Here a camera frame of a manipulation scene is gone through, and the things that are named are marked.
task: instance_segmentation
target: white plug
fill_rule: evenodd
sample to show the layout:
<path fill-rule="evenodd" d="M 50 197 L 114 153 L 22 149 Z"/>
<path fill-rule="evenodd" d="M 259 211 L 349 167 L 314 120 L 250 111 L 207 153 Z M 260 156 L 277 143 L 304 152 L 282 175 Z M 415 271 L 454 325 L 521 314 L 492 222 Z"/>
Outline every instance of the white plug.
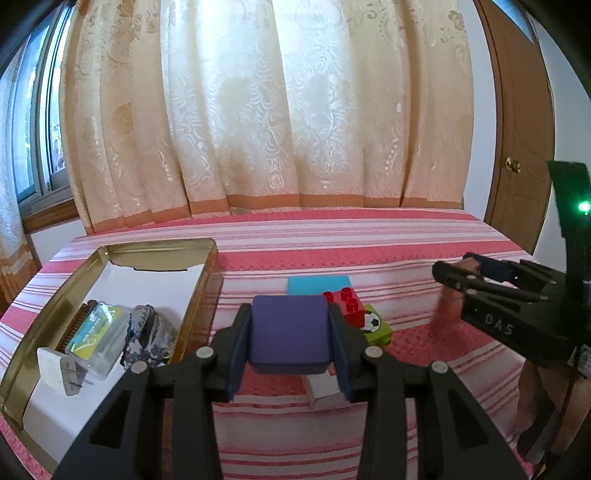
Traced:
<path fill-rule="evenodd" d="M 76 374 L 76 362 L 72 357 L 41 347 L 37 349 L 37 360 L 43 382 L 68 397 L 78 395 L 81 385 Z"/>

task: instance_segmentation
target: purple foam cube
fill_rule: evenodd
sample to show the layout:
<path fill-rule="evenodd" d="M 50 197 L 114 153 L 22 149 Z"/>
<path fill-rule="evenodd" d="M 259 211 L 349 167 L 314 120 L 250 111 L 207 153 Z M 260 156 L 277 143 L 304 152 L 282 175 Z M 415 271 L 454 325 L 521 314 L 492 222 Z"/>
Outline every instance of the purple foam cube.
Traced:
<path fill-rule="evenodd" d="M 329 307 L 321 295 L 261 295 L 252 301 L 248 361 L 271 375 L 323 373 L 330 362 Z"/>

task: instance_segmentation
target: door knob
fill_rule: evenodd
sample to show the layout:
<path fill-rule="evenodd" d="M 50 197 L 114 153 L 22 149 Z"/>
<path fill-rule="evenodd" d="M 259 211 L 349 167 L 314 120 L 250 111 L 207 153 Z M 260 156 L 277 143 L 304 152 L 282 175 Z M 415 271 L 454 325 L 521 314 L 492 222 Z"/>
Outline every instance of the door knob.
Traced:
<path fill-rule="evenodd" d="M 507 159 L 505 160 L 505 168 L 509 171 L 519 173 L 521 172 L 521 163 L 513 160 L 511 157 L 507 157 Z"/>

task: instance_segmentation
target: curtain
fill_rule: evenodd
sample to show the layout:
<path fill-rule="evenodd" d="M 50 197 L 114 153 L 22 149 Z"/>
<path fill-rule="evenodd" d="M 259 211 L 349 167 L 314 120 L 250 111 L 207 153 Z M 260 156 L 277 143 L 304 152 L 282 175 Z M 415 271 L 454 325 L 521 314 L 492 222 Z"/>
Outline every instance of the curtain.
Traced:
<path fill-rule="evenodd" d="M 305 207 L 461 207 L 458 0 L 85 0 L 60 87 L 88 232 Z"/>
<path fill-rule="evenodd" d="M 24 48 L 13 58 L 0 78 L 0 295 L 12 302 L 35 273 L 37 266 L 18 210 L 12 171 L 12 110 L 17 75 Z"/>

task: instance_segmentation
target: cable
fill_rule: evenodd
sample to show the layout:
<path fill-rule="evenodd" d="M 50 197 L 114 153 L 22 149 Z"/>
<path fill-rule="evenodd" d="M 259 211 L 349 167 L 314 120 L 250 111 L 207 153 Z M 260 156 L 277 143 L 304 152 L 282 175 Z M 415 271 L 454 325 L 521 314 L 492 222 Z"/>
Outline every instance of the cable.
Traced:
<path fill-rule="evenodd" d="M 550 436 L 550 442 L 548 443 L 548 448 L 547 450 L 544 452 L 544 456 L 542 457 L 542 461 L 538 464 L 538 466 L 536 467 L 534 474 L 532 476 L 532 479 L 540 479 L 542 477 L 540 477 L 540 473 L 542 473 L 542 469 L 545 467 L 546 463 L 548 462 L 548 457 L 550 455 L 550 450 L 552 448 L 552 445 L 554 444 L 554 441 L 556 440 L 556 437 L 558 436 L 558 433 L 560 431 L 560 429 L 562 428 L 562 422 L 564 420 L 564 416 L 566 415 L 566 410 L 569 407 L 569 403 L 570 403 L 570 397 L 573 394 L 573 389 L 574 389 L 574 384 L 577 381 L 577 377 L 579 376 L 578 374 L 578 369 L 579 369 L 579 361 L 581 358 L 581 352 L 582 352 L 582 348 L 581 346 L 578 346 L 576 348 L 576 353 L 574 356 L 574 362 L 573 362 L 573 372 L 570 376 L 569 379 L 569 386 L 566 389 L 566 395 L 564 396 L 564 400 L 562 402 L 562 407 L 560 409 L 560 412 L 558 414 L 558 419 L 556 421 L 556 425 L 554 425 L 554 429 L 552 430 L 552 435 Z"/>

